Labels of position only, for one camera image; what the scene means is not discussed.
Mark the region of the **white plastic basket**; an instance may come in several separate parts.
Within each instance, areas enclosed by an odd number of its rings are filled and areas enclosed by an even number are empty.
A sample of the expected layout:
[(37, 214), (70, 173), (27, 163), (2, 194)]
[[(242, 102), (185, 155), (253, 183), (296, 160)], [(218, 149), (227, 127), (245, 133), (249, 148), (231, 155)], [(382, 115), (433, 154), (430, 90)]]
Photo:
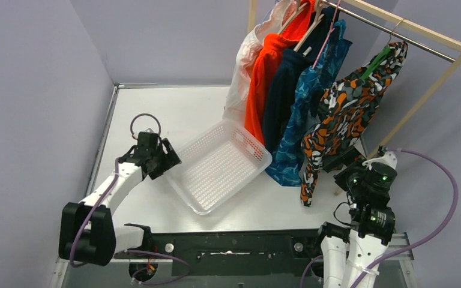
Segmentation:
[(197, 215), (207, 215), (251, 183), (272, 162), (270, 152), (249, 131), (224, 119), (192, 141), (181, 164), (165, 177)]

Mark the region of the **camouflage orange black shorts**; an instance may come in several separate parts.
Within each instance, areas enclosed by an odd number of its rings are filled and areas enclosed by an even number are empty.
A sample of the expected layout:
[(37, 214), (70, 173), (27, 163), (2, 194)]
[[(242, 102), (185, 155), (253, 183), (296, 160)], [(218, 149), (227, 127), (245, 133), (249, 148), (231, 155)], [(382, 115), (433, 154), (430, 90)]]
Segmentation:
[(309, 207), (322, 170), (323, 158), (354, 145), (373, 119), (382, 98), (405, 64), (408, 43), (390, 43), (391, 51), (366, 79), (360, 76), (369, 63), (325, 89), (318, 107), (319, 122), (301, 141), (307, 166), (301, 177), (300, 201)]

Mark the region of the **green hanger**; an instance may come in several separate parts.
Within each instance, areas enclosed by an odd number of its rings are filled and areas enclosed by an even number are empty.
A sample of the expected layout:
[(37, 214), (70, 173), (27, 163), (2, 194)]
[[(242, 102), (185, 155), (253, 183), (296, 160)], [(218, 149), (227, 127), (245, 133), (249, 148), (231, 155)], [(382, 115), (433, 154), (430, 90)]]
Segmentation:
[(372, 61), (369, 63), (367, 69), (365, 70), (365, 72), (360, 76), (360, 79), (361, 80), (366, 80), (372, 73), (373, 71), (378, 67), (380, 66), (381, 62), (384, 61), (385, 59), (387, 59), (388, 57), (388, 54), (390, 53), (391, 51), (391, 47), (390, 47), (390, 42), (392, 40), (392, 37), (393, 37), (393, 32), (396, 30), (396, 28), (402, 23), (404, 22), (406, 19), (403, 18), (402, 20), (400, 20), (396, 25), (395, 27), (391, 30), (390, 32), (390, 37), (389, 37), (389, 40), (386, 42), (386, 45), (384, 46), (384, 48), (382, 49), (382, 51), (380, 53), (378, 53), (373, 59)]

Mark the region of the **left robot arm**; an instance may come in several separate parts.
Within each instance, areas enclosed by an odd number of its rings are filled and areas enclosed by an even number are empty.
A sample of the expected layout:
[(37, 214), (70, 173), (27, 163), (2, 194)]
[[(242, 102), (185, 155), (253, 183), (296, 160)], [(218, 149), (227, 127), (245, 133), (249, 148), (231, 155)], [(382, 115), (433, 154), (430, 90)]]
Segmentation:
[(140, 132), (137, 142), (117, 157), (107, 179), (79, 202), (67, 203), (61, 215), (58, 256), (73, 267), (107, 265), (118, 253), (146, 256), (153, 250), (151, 229), (140, 224), (115, 225), (113, 215), (131, 190), (154, 180), (181, 159), (167, 138)]

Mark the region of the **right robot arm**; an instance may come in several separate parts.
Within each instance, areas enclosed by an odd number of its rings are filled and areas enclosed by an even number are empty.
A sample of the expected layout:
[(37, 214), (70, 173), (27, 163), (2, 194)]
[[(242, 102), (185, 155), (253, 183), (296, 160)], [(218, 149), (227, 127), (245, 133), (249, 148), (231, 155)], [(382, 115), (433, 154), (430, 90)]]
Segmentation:
[(379, 275), (375, 262), (393, 237), (395, 214), (388, 202), (397, 177), (397, 159), (385, 147), (366, 160), (356, 148), (323, 160), (326, 172), (343, 167), (335, 183), (348, 197), (350, 223), (324, 223), (313, 240), (323, 259), (324, 287), (373, 287)]

